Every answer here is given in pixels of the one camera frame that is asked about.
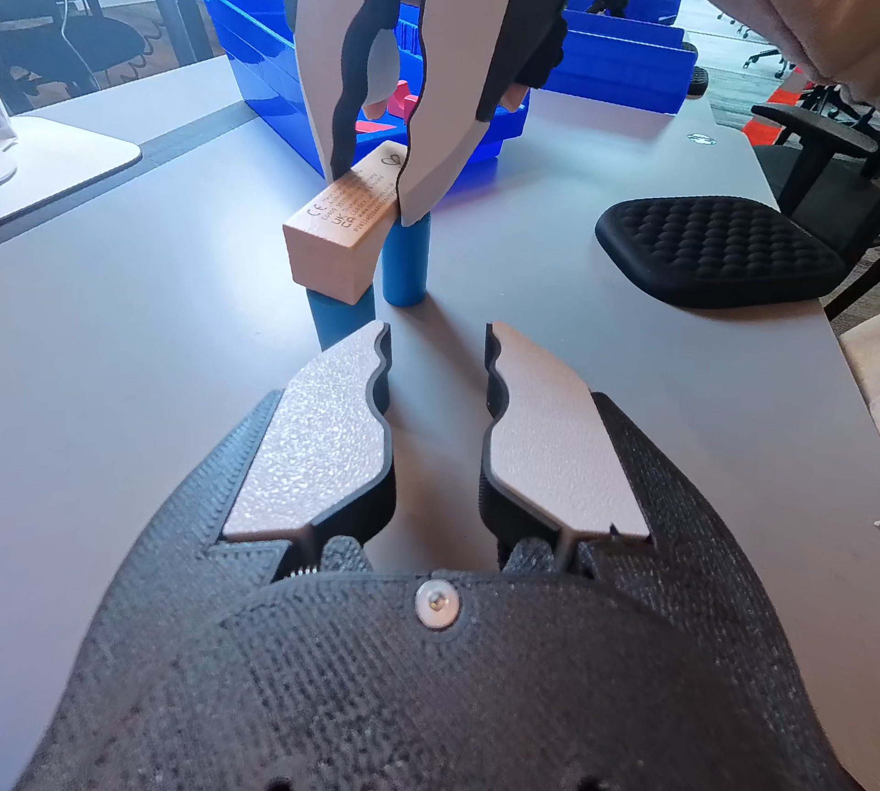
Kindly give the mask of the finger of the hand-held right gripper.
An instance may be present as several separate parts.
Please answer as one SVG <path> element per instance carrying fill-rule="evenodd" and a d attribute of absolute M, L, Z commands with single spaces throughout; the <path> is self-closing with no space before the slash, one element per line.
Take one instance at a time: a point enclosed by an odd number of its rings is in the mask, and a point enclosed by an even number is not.
<path fill-rule="evenodd" d="M 420 221 L 450 190 L 490 127 L 477 111 L 509 0 L 424 0 L 423 87 L 407 123 L 398 177 L 401 224 Z"/>
<path fill-rule="evenodd" d="M 364 106 L 385 111 L 400 78 L 401 0 L 296 0 L 297 69 L 327 181 L 354 163 Z"/>

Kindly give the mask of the red wooden arch block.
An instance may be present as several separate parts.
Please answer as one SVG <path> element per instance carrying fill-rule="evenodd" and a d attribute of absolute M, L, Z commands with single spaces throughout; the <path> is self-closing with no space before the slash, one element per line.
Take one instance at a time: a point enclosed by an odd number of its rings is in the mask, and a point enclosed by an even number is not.
<path fill-rule="evenodd" d="M 409 122 L 418 102 L 419 97 L 412 92 L 409 83 L 400 79 L 388 98 L 361 108 L 356 132 L 369 134 L 401 130 Z"/>

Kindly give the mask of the orange traffic cone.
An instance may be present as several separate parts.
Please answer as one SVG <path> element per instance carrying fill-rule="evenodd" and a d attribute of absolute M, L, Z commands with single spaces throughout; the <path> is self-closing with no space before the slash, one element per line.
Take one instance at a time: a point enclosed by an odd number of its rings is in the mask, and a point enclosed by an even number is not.
<path fill-rule="evenodd" d="M 810 88 L 811 82 L 808 81 L 801 68 L 795 66 L 768 100 L 760 105 L 797 106 L 803 92 Z M 782 131 L 783 127 L 777 122 L 755 114 L 742 128 L 742 133 L 754 147 L 776 144 Z"/>

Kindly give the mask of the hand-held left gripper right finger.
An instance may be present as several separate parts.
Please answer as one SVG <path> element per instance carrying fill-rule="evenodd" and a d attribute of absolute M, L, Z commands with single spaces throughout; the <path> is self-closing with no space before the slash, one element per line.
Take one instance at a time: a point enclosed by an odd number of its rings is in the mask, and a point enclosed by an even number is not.
<path fill-rule="evenodd" d="M 579 543 L 645 543 L 650 532 L 587 383 L 507 323 L 486 328 L 491 422 L 479 514 L 500 548 L 548 543 L 557 561 Z"/>

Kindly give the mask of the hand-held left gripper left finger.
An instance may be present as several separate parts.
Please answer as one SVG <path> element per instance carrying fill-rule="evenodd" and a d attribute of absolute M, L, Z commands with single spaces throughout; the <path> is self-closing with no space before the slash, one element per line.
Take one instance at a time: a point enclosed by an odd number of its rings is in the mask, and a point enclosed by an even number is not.
<path fill-rule="evenodd" d="M 222 530 L 231 543 L 286 540 L 316 558 L 329 539 L 366 543 L 397 503 L 391 327 L 372 321 L 300 369 L 269 421 Z"/>

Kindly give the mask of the blue wooden cylinder block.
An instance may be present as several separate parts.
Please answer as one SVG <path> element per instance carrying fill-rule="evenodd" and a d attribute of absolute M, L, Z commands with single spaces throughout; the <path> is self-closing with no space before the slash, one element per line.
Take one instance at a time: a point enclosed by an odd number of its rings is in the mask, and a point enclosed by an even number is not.
<path fill-rule="evenodd" d="M 376 318 L 375 294 L 372 285 L 354 304 L 338 301 L 317 291 L 306 289 L 321 351 L 344 340 Z"/>

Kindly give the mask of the black wrist rest pad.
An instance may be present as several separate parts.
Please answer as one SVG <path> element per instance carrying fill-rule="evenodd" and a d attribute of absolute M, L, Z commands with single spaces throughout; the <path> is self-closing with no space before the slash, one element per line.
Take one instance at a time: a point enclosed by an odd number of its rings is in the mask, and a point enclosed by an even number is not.
<path fill-rule="evenodd" d="M 632 284 L 683 309 L 817 300 L 848 274 L 834 249 L 750 199 L 623 201 L 601 214 L 595 234 Z"/>

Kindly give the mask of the black office chair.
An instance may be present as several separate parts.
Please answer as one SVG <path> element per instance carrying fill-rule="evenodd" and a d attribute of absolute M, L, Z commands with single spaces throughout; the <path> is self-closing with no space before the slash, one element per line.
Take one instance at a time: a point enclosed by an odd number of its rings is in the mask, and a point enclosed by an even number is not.
<path fill-rule="evenodd" d="M 752 114 L 783 127 L 776 144 L 753 147 L 779 210 L 852 273 L 878 246 L 878 130 L 870 115 L 846 125 L 799 105 L 760 104 Z"/>
<path fill-rule="evenodd" d="M 1 0 L 2 98 L 12 114 L 32 108 L 43 85 L 79 96 L 98 73 L 146 55 L 141 34 L 102 15 L 77 14 L 67 0 Z"/>

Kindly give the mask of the teal wooden cylinder block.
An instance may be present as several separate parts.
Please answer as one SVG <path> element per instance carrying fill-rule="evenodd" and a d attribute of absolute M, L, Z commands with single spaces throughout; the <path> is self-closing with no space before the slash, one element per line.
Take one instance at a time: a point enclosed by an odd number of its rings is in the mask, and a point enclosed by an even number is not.
<path fill-rule="evenodd" d="M 400 219 L 391 226 L 382 247 L 382 292 L 394 307 L 420 303 L 427 292 L 431 213 L 412 226 Z"/>

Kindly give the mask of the pale wooden block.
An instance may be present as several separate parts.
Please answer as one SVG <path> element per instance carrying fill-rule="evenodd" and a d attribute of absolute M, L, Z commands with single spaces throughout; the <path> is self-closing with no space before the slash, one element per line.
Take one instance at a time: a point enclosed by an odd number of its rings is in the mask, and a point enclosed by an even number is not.
<path fill-rule="evenodd" d="M 356 304 L 401 214 L 397 183 L 407 147 L 385 141 L 299 209 L 282 230 L 295 283 Z"/>

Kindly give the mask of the white document stand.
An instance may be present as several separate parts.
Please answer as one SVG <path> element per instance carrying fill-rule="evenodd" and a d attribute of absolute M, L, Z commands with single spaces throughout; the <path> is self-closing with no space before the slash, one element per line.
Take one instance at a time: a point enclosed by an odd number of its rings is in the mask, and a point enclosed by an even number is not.
<path fill-rule="evenodd" d="M 1 224 L 136 164 L 136 144 L 1 106 Z"/>

